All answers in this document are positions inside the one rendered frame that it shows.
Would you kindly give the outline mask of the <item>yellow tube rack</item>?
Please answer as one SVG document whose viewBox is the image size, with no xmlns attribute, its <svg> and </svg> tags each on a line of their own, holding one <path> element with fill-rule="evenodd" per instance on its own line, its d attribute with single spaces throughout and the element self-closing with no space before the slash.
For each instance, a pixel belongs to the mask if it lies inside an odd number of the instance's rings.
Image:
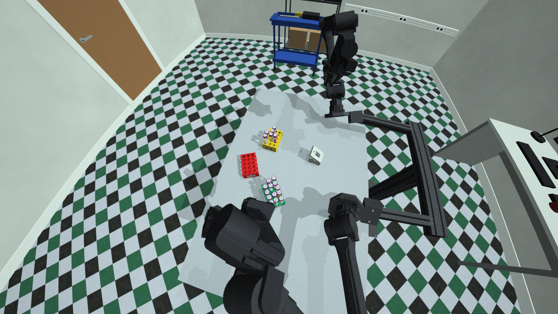
<svg viewBox="0 0 558 314">
<path fill-rule="evenodd" d="M 277 134 L 277 143 L 274 143 L 274 139 L 272 142 L 270 142 L 270 137 L 269 137 L 269 141 L 267 141 L 267 144 L 265 144 L 265 142 L 263 142 L 263 149 L 267 149 L 273 152 L 276 152 L 278 149 L 278 146 L 280 144 L 280 141 L 282 139 L 282 131 L 276 130 L 276 134 Z"/>
</svg>

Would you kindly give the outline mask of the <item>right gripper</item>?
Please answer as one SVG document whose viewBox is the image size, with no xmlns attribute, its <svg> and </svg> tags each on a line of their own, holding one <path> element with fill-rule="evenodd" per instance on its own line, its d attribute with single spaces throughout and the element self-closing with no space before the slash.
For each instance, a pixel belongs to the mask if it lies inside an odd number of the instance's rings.
<svg viewBox="0 0 558 314">
<path fill-rule="evenodd" d="M 322 60 L 323 64 L 323 85 L 326 87 L 330 78 L 330 87 L 332 87 L 339 79 L 343 77 L 343 74 L 340 72 L 340 68 L 331 66 L 328 60 Z M 325 64 L 325 65 L 324 65 Z M 334 77 L 337 75 L 336 79 Z"/>
</svg>

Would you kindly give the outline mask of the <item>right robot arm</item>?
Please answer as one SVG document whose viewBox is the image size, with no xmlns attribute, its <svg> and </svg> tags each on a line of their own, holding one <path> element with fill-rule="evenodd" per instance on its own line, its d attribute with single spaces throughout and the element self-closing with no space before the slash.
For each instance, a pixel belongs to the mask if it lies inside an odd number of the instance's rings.
<svg viewBox="0 0 558 314">
<path fill-rule="evenodd" d="M 343 76 L 349 76 L 357 67 L 358 62 L 352 57 L 357 53 L 357 43 L 355 42 L 356 27 L 358 16 L 354 10 L 333 14 L 319 20 L 319 27 L 322 28 L 322 37 L 326 44 L 327 60 L 331 66 L 340 68 Z M 324 29 L 325 28 L 325 29 Z M 334 45 L 333 36 L 338 36 Z M 336 49 L 339 52 L 333 51 Z M 338 80 L 332 87 L 330 81 L 326 85 L 326 91 L 330 101 L 330 113 L 345 112 L 342 105 L 342 97 L 345 97 L 344 81 Z M 337 98 L 336 98 L 337 97 Z"/>
</svg>

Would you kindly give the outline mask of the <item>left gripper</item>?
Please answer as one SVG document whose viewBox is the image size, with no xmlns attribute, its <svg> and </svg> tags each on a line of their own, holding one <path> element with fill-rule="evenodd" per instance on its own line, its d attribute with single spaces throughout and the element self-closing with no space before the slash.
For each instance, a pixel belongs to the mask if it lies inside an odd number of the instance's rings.
<svg viewBox="0 0 558 314">
<path fill-rule="evenodd" d="M 260 226 L 269 226 L 272 228 L 271 224 L 270 224 L 270 219 L 271 216 L 274 212 L 275 209 L 275 205 L 270 202 L 270 201 L 259 201 L 256 198 L 246 198 L 243 200 L 243 203 L 241 205 L 241 211 L 243 211 L 243 209 L 245 208 L 245 206 L 247 207 L 251 207 L 251 208 L 256 208 L 256 209 L 260 209 L 266 223 L 260 223 Z"/>
</svg>

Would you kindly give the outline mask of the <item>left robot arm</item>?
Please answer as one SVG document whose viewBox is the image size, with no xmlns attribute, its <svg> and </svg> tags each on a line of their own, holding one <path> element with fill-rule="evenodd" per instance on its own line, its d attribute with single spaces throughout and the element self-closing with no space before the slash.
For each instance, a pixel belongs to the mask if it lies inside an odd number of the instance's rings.
<svg viewBox="0 0 558 314">
<path fill-rule="evenodd" d="M 368 314 L 357 266 L 355 241 L 360 241 L 355 220 L 357 201 L 337 198 L 334 216 L 323 227 L 340 262 L 347 314 Z M 227 204 L 209 207 L 201 237 L 213 254 L 235 267 L 223 294 L 229 314 L 304 314 L 283 286 L 285 273 L 277 270 L 285 249 L 260 209 L 243 211 Z M 261 230 L 260 230 L 261 228 Z M 345 237 L 337 240 L 337 238 Z"/>
</svg>

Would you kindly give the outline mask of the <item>red tube rack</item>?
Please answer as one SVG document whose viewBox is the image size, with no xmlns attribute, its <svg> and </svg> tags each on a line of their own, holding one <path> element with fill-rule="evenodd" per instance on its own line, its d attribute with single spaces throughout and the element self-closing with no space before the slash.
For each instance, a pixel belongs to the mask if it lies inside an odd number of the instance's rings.
<svg viewBox="0 0 558 314">
<path fill-rule="evenodd" d="M 241 155 L 242 176 L 257 177 L 259 176 L 259 168 L 257 165 L 257 158 L 255 153 Z"/>
</svg>

